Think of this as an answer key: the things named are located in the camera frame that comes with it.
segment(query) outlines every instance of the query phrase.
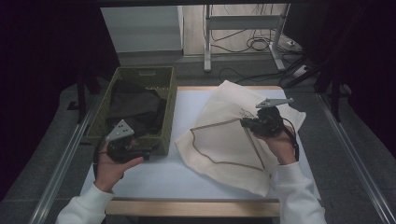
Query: beige fabric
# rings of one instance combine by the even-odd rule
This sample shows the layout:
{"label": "beige fabric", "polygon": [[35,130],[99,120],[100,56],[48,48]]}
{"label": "beige fabric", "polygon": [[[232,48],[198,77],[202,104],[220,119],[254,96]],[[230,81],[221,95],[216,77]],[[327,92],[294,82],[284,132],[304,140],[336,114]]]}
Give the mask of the beige fabric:
{"label": "beige fabric", "polygon": [[[267,195],[270,176],[277,166],[276,157],[239,122],[245,115],[257,116],[255,105],[265,99],[255,91],[223,82],[207,101],[194,126],[176,140],[184,163],[222,184]],[[296,130],[301,127],[305,113],[288,105],[280,105],[278,109]]]}

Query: hand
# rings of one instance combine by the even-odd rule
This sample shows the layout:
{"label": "hand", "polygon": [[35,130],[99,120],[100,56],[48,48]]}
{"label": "hand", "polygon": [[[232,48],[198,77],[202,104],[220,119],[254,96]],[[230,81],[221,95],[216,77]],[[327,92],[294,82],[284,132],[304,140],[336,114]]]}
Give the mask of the hand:
{"label": "hand", "polygon": [[140,164],[143,158],[139,157],[122,164],[115,163],[107,156],[107,145],[108,143],[104,143],[99,150],[97,176],[93,184],[99,188],[99,190],[110,193],[114,185],[122,178],[123,173]]}
{"label": "hand", "polygon": [[[286,126],[286,128],[291,133],[293,133],[291,127]],[[282,133],[276,137],[265,137],[255,133],[253,135],[263,140],[268,145],[272,153],[274,153],[274,155],[277,157],[277,161],[279,161],[281,165],[287,165],[296,162],[293,144],[285,132],[282,131]]]}

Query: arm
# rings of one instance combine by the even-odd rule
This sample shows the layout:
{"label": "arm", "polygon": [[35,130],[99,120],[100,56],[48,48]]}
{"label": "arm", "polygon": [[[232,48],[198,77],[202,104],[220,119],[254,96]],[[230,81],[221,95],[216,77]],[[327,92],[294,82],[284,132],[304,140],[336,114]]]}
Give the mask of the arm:
{"label": "arm", "polygon": [[74,197],[61,211],[57,224],[64,223],[101,223],[105,209],[113,199],[112,188],[123,173],[138,165],[143,158],[136,158],[124,164],[115,163],[107,154],[107,143],[99,151],[97,177],[90,189],[79,197]]}
{"label": "arm", "polygon": [[313,181],[307,178],[300,163],[295,160],[294,148],[289,137],[282,132],[269,138],[254,134],[265,141],[279,161],[276,193],[280,201],[281,224],[326,223],[324,212],[312,192]]}

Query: white sleeve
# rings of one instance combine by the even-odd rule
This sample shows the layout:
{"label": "white sleeve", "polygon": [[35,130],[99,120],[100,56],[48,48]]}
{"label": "white sleeve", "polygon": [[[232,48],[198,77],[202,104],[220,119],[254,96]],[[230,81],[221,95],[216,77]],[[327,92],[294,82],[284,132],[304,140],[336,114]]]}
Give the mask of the white sleeve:
{"label": "white sleeve", "polygon": [[74,197],[61,211],[57,224],[64,223],[98,223],[105,218],[105,209],[113,199],[113,194],[102,192],[94,184],[79,197]]}
{"label": "white sleeve", "polygon": [[324,211],[312,192],[313,181],[303,174],[299,162],[279,165],[277,176],[281,224],[326,223]]}

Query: person's left hand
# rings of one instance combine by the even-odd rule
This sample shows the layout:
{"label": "person's left hand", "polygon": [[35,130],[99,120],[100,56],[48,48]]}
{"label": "person's left hand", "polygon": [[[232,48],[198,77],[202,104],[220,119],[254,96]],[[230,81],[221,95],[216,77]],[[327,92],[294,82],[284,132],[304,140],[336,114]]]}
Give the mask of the person's left hand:
{"label": "person's left hand", "polygon": [[107,145],[108,143],[104,143],[99,151],[97,176],[93,184],[99,188],[99,190],[110,193],[114,185],[122,178],[123,173],[140,164],[143,158],[139,157],[126,163],[115,163],[107,156]]}

